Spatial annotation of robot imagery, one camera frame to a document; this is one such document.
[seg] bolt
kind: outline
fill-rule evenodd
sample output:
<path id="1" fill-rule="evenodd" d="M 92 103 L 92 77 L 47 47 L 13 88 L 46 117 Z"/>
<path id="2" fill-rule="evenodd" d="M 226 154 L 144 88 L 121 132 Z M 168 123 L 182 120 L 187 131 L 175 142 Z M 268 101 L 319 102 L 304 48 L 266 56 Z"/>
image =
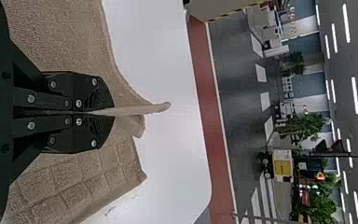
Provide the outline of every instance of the bolt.
<path id="1" fill-rule="evenodd" d="M 80 126 L 83 123 L 82 119 L 76 119 L 76 125 Z"/>
<path id="2" fill-rule="evenodd" d="M 57 82 L 55 82 L 55 81 L 50 81 L 50 87 L 51 87 L 52 89 L 56 88 L 56 87 L 57 87 Z"/>
<path id="3" fill-rule="evenodd" d="M 93 79 L 92 79 L 92 85 L 93 85 L 93 86 L 96 86 L 97 83 L 98 83 L 98 82 L 97 82 L 97 78 L 93 78 Z"/>
<path id="4" fill-rule="evenodd" d="M 33 104 L 33 103 L 34 103 L 34 100 L 35 100 L 34 95 L 29 94 L 29 95 L 28 95 L 28 99 L 27 99 L 28 103 Z"/>
<path id="5" fill-rule="evenodd" d="M 28 122 L 27 128 L 32 131 L 36 127 L 36 124 L 33 121 Z"/>
<path id="6" fill-rule="evenodd" d="M 50 139 L 48 140 L 48 143 L 51 145 L 54 145 L 55 141 L 56 141 L 55 137 L 50 137 Z"/>
<path id="7" fill-rule="evenodd" d="M 92 141 L 91 141 L 91 146 L 92 146 L 92 147 L 96 147 L 96 146 L 97 146 L 97 141 L 92 140 Z"/>
<path id="8" fill-rule="evenodd" d="M 81 100 L 76 100 L 76 107 L 80 108 L 82 106 Z"/>
<path id="9" fill-rule="evenodd" d="M 66 125 L 71 124 L 71 119 L 65 119 L 65 124 L 66 124 Z"/>

